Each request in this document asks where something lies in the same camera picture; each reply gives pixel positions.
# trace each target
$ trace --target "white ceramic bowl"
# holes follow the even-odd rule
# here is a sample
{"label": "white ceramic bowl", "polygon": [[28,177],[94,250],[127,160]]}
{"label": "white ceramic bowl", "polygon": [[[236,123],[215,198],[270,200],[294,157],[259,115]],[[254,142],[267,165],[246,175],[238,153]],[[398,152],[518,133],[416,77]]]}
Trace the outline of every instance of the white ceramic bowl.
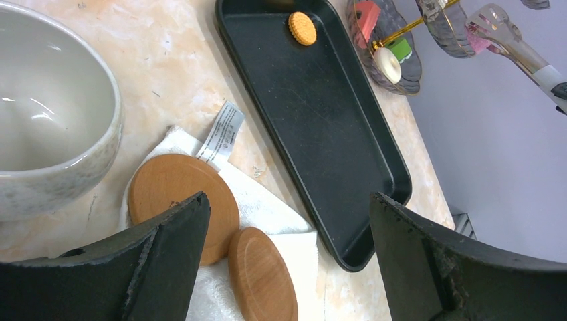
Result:
{"label": "white ceramic bowl", "polygon": [[116,79],[83,39],[0,1],[0,221],[51,213],[98,184],[122,113]]}

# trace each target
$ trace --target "pink toy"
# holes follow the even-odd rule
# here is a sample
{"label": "pink toy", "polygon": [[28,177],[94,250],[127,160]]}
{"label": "pink toy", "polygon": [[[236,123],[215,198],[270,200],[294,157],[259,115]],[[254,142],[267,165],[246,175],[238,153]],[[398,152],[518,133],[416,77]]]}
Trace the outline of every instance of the pink toy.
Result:
{"label": "pink toy", "polygon": [[488,48],[492,44],[492,42],[490,42],[490,40],[482,39],[482,38],[476,36],[470,30],[470,28],[473,28],[473,27],[470,26],[470,25],[465,26],[465,29],[466,29],[466,32],[467,32],[467,40],[469,40],[471,48],[473,48],[473,50],[475,51],[475,54],[479,54],[483,50]]}
{"label": "pink toy", "polygon": [[354,7],[356,9],[358,25],[360,26],[363,36],[363,39],[358,40],[358,46],[366,48],[366,44],[370,41],[372,30],[374,30],[376,23],[378,23],[380,7],[373,1],[359,2]]}

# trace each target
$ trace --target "white towel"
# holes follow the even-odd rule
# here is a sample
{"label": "white towel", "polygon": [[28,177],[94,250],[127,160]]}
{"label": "white towel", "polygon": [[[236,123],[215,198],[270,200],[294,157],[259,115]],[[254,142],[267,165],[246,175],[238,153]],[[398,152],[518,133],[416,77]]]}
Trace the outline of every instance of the white towel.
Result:
{"label": "white towel", "polygon": [[[201,146],[202,143],[196,138],[182,128],[173,126],[142,164],[163,154],[194,156]],[[219,175],[231,189],[238,204],[240,228],[253,226],[269,235],[292,277],[298,299],[299,320],[313,320],[317,304],[317,233],[293,209],[232,164],[227,163],[221,168]],[[119,231],[132,225],[127,201],[130,182],[122,199]],[[199,268],[187,320],[244,320],[230,286],[227,259]]]}

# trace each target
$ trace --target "care label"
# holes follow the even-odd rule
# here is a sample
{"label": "care label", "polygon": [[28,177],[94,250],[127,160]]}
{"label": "care label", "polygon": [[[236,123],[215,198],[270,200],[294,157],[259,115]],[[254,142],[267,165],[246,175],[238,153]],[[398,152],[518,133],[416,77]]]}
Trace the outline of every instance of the care label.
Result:
{"label": "care label", "polygon": [[229,160],[243,121],[244,114],[234,103],[227,100],[213,124],[213,129],[195,157],[220,171]]}

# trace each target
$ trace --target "black baking tray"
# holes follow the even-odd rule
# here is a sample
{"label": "black baking tray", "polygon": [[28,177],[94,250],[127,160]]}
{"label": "black baking tray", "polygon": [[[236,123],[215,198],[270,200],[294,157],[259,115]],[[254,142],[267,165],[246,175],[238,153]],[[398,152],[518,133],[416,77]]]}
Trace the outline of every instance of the black baking tray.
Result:
{"label": "black baking tray", "polygon": [[[337,12],[325,0],[217,0],[215,11],[327,250],[345,270],[360,271],[374,253],[370,194],[405,204],[411,180]],[[292,37],[294,11],[315,23],[314,45]]]}

